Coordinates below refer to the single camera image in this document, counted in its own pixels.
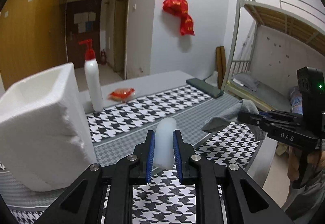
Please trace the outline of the right hand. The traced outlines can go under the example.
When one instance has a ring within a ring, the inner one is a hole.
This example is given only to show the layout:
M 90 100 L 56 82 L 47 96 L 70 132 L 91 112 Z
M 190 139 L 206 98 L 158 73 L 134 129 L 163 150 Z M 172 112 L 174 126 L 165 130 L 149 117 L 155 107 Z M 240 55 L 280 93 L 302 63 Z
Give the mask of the right hand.
M 304 187 L 306 190 L 324 191 L 324 150 L 315 150 L 308 154 L 307 158 L 298 158 L 296 156 L 297 151 L 295 148 L 289 148 L 288 178 L 293 187 L 295 189 Z M 305 183 L 299 183 L 301 161 L 306 161 L 309 168 L 302 176 Z

